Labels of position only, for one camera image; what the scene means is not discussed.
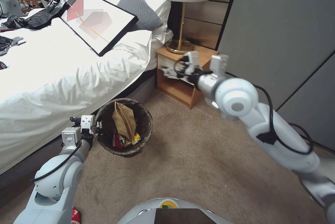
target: trash bin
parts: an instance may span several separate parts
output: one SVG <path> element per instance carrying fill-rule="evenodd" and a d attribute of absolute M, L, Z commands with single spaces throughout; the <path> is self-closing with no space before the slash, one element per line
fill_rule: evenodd
<path fill-rule="evenodd" d="M 140 135 L 139 140 L 135 145 L 126 148 L 118 148 L 112 145 L 113 135 L 116 130 L 114 120 L 112 118 L 115 102 L 124 104 L 133 110 L 134 119 L 136 122 L 136 132 Z M 152 134 L 152 116 L 150 112 L 140 102 L 130 98 L 113 99 L 102 106 L 96 116 L 96 122 L 102 122 L 102 129 L 99 131 L 97 139 L 99 143 L 109 152 L 124 156 L 132 157 L 141 151 L 148 142 Z"/>

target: brass lamp base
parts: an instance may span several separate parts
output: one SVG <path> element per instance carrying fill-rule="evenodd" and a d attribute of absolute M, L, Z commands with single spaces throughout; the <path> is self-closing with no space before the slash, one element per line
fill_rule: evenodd
<path fill-rule="evenodd" d="M 166 45 L 166 49 L 172 53 L 185 54 L 188 51 L 194 50 L 194 44 L 189 41 L 179 42 L 178 39 L 173 39 Z"/>

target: brown paper bag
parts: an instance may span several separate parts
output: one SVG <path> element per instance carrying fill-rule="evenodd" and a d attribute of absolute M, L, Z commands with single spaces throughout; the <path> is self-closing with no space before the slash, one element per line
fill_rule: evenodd
<path fill-rule="evenodd" d="M 136 123 L 133 110 L 123 104 L 115 102 L 115 110 L 112 118 L 118 133 L 128 138 L 132 144 L 135 144 L 134 135 Z"/>

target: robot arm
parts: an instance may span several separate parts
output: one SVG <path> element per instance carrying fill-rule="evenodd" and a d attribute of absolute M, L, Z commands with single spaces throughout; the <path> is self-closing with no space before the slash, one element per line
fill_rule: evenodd
<path fill-rule="evenodd" d="M 72 202 L 80 183 L 88 152 L 92 147 L 94 115 L 71 118 L 81 127 L 67 127 L 62 131 L 63 148 L 60 154 L 47 161 L 35 175 L 35 187 L 26 208 L 14 224 L 70 223 Z"/>
<path fill-rule="evenodd" d="M 188 52 L 187 56 L 186 60 L 185 56 L 183 59 L 189 64 L 187 59 L 196 62 L 194 58 L 198 54 Z M 188 77 L 188 80 L 204 93 L 206 102 L 222 117 L 240 119 L 253 140 L 279 164 L 292 170 L 299 177 L 312 199 L 325 209 L 328 222 L 335 223 L 334 160 L 320 159 L 313 152 L 312 146 L 309 147 L 276 111 L 273 110 L 270 115 L 270 106 L 259 103 L 258 93 L 253 84 L 240 78 L 227 79 L 227 60 L 226 55 L 214 55 L 209 72 L 195 68 L 193 75 L 179 70 L 176 73 Z"/>

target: beige carpet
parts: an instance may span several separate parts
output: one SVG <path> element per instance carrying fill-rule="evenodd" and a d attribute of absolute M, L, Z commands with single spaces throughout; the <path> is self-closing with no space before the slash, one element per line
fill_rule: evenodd
<path fill-rule="evenodd" d="M 236 224 L 326 223 L 297 177 L 241 122 L 222 119 L 203 100 L 189 110 L 157 91 L 145 105 L 154 130 L 142 153 L 122 158 L 95 142 L 74 201 L 82 224 L 116 223 L 134 202 L 156 197 L 195 202 Z M 13 223 L 25 207 L 28 179 L 0 192 L 0 223 Z"/>

